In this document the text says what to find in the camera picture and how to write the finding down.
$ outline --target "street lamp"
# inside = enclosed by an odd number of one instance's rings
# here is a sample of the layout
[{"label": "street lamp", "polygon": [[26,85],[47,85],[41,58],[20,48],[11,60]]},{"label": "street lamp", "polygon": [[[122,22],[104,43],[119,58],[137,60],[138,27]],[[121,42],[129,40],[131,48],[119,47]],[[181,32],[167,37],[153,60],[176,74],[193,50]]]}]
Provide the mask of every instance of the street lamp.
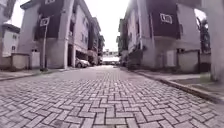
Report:
[{"label": "street lamp", "polygon": [[50,23],[50,19],[52,17],[60,15],[62,13],[65,13],[65,10],[61,11],[58,14],[54,14],[54,15],[51,15],[47,18],[43,18],[40,21],[40,27],[45,26],[44,40],[43,40],[43,47],[42,47],[42,56],[41,56],[42,65],[41,65],[41,68],[40,68],[40,71],[42,71],[42,72],[47,71],[47,67],[46,67],[46,41],[47,41],[47,32],[48,32],[48,25]]}]

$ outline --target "parked car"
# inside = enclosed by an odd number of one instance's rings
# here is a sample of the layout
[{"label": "parked car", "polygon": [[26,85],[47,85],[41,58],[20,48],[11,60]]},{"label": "parked car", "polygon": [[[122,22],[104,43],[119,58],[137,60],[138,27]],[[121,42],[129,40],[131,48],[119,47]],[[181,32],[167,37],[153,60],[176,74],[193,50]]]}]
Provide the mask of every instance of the parked car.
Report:
[{"label": "parked car", "polygon": [[76,58],[76,67],[77,68],[86,68],[89,66],[90,66],[90,63],[88,61]]}]

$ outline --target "brick paved road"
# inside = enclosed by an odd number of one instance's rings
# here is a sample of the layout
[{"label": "brick paved road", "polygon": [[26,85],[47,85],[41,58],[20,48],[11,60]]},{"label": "brick paved road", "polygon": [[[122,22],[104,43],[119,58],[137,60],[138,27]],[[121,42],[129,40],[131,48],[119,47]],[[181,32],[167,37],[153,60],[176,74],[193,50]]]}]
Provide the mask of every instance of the brick paved road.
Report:
[{"label": "brick paved road", "polygon": [[0,82],[0,128],[224,128],[218,108],[112,67]]}]

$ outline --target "curb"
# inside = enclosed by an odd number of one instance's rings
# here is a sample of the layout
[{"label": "curb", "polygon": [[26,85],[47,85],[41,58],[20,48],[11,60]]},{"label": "curb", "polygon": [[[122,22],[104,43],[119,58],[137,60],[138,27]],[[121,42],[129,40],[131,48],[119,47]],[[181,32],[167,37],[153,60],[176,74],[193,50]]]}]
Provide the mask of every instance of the curb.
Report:
[{"label": "curb", "polygon": [[224,105],[224,99],[222,99],[222,98],[218,97],[217,95],[214,95],[210,92],[207,92],[207,91],[204,91],[204,90],[201,90],[201,89],[198,89],[198,88],[188,87],[188,86],[185,86],[183,84],[179,84],[179,83],[169,81],[169,80],[165,80],[165,79],[162,79],[162,78],[158,78],[158,77],[156,78],[156,77],[153,77],[153,76],[145,75],[143,73],[139,73],[139,72],[135,72],[135,71],[133,71],[133,72],[138,74],[138,75],[144,76],[146,78],[150,78],[150,79],[159,81],[161,83],[167,84],[169,86],[175,87],[177,89],[180,89],[180,90],[185,91],[187,93],[193,94],[193,95],[198,96],[200,98],[209,100],[213,103]]},{"label": "curb", "polygon": [[48,72],[43,72],[43,73],[34,73],[34,74],[30,74],[30,75],[25,75],[25,76],[5,78],[5,79],[0,79],[0,82],[8,81],[8,80],[16,80],[16,79],[21,79],[21,78],[27,78],[27,77],[40,76],[40,75],[48,75],[48,74],[53,74],[53,73],[57,73],[57,72],[66,72],[66,71],[72,71],[72,70],[76,70],[76,68],[68,69],[68,70],[65,69],[65,70],[57,70],[57,71],[48,71]]}]

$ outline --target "pole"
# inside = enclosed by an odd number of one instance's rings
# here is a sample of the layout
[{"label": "pole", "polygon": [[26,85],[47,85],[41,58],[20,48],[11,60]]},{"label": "pole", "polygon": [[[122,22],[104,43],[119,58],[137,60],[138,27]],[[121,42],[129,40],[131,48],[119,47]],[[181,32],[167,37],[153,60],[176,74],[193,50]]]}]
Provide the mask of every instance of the pole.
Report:
[{"label": "pole", "polygon": [[150,17],[150,26],[151,26],[151,41],[152,41],[152,54],[153,54],[153,60],[155,60],[156,59],[156,57],[155,57],[155,55],[156,55],[156,53],[155,53],[155,51],[156,51],[156,47],[155,47],[155,37],[154,37],[154,26],[153,26],[153,17],[152,17],[152,12],[149,14],[149,17]]},{"label": "pole", "polygon": [[47,31],[48,31],[48,24],[46,25],[46,29],[45,29],[45,33],[44,33],[44,41],[43,41],[42,57],[41,57],[41,59],[42,59],[42,68],[41,68],[41,71],[46,71],[47,70],[47,67],[46,67],[46,41],[47,41]]}]

